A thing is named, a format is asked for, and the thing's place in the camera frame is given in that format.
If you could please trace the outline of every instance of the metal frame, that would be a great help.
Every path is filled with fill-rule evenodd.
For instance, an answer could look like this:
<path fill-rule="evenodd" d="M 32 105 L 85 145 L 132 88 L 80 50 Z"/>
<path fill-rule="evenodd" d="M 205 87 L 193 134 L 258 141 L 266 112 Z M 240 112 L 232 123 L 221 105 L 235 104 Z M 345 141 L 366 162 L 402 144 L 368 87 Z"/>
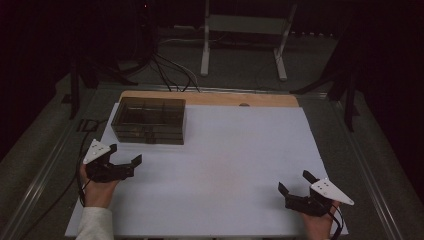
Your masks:
<path fill-rule="evenodd" d="M 205 36 L 203 44 L 202 64 L 200 74 L 207 76 L 209 72 L 209 32 L 244 32 L 281 35 L 280 46 L 274 49 L 275 63 L 277 65 L 278 76 L 281 81 L 287 80 L 286 69 L 283 62 L 283 50 L 287 42 L 290 28 L 296 12 L 297 4 L 293 4 L 287 19 L 283 18 L 260 18 L 243 16 L 226 16 L 210 14 L 209 0 L 206 0 L 205 7 Z"/>

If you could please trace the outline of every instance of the person's hand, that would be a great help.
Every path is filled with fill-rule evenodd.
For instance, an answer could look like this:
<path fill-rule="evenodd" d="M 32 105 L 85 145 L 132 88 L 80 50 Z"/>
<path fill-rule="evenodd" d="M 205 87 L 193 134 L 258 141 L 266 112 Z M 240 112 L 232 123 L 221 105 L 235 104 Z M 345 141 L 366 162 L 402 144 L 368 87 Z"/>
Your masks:
<path fill-rule="evenodd" d="M 336 208 L 340 206 L 340 202 L 333 201 L 333 205 L 334 207 L 331 208 L 330 212 L 334 215 Z M 304 213 L 300 213 L 300 215 L 305 224 L 309 240 L 324 240 L 330 238 L 331 225 L 333 224 L 333 218 L 331 218 L 330 215 L 325 214 L 322 217 L 309 216 Z"/>
<path fill-rule="evenodd" d="M 108 208 L 112 200 L 115 187 L 119 181 L 112 181 L 108 183 L 90 181 L 87 177 L 87 172 L 85 171 L 86 167 L 86 164 L 82 164 L 80 167 L 80 174 L 86 185 L 85 207 Z"/>

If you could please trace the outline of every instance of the white table surface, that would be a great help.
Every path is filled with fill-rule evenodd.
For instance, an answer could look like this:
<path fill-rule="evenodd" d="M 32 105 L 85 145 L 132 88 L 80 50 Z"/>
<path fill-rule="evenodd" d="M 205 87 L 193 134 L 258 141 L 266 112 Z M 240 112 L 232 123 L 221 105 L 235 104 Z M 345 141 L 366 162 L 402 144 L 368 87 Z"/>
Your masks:
<path fill-rule="evenodd" d="M 184 145 L 119 143 L 110 127 L 116 109 L 101 142 L 118 144 L 112 163 L 139 154 L 143 163 L 116 189 L 110 206 L 115 235 L 304 234 L 298 213 L 284 207 L 277 189 L 282 182 L 291 194 L 306 196 L 303 170 L 327 177 L 302 108 L 187 105 Z M 81 213 L 78 202 L 66 236 L 77 234 Z"/>

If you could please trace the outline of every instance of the dark background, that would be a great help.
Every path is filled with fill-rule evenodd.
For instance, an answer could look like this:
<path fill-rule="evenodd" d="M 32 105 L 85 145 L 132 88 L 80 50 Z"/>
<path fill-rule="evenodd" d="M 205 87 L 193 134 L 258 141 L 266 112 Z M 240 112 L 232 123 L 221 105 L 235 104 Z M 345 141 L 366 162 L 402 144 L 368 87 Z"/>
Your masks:
<path fill-rule="evenodd" d="M 160 27 L 198 28 L 203 24 L 203 1 L 154 2 L 153 17 Z M 0 0 L 1 159 L 54 96 L 55 83 L 69 72 L 73 47 L 84 51 L 99 42 L 103 50 L 113 47 L 99 40 L 105 39 L 105 29 L 97 25 L 95 4 L 98 2 Z M 259 4 L 246 0 L 240 8 L 236 1 L 217 0 L 211 12 L 272 17 L 287 14 L 288 6 L 276 0 Z M 424 182 L 424 4 L 300 1 L 292 31 L 339 39 L 323 76 L 350 64 L 359 45 L 365 49 L 357 89 L 364 93 L 423 200 L 419 184 Z"/>

